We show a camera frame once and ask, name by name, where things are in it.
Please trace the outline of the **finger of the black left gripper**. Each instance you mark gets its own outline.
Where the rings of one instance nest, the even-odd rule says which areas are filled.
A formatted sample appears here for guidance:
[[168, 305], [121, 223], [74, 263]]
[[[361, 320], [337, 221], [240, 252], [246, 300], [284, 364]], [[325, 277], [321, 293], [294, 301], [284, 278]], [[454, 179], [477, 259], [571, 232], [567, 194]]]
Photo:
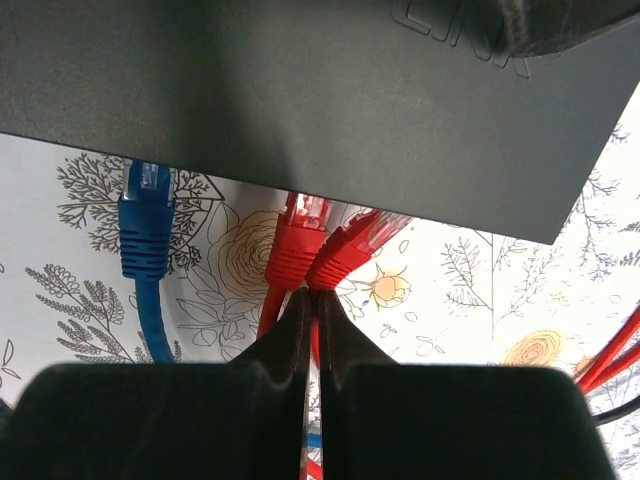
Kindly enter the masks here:
[[526, 58], [564, 52], [639, 18], [638, 0], [502, 0], [506, 48]]

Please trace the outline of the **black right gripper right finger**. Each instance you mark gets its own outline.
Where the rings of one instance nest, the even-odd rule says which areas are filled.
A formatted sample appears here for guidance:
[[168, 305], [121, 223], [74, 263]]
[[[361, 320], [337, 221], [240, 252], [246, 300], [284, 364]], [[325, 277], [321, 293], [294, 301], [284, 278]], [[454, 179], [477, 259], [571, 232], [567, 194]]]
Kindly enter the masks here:
[[563, 372], [399, 364], [318, 296], [328, 479], [611, 479], [587, 404]]

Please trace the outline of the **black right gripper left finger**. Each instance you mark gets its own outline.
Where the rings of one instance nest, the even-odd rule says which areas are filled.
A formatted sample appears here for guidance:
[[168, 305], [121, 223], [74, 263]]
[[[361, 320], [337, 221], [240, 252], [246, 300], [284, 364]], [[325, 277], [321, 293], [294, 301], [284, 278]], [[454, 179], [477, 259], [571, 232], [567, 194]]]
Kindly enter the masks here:
[[303, 479], [311, 298], [227, 363], [58, 364], [1, 433], [5, 479]]

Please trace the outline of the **black network switch box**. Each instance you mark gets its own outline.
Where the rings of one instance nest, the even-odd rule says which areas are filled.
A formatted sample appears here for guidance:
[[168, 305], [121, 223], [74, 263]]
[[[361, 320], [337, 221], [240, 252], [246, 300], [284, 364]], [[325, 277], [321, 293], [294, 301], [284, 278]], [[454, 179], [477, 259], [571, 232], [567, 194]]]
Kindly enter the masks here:
[[5, 1], [4, 133], [552, 243], [639, 82], [574, 1]]

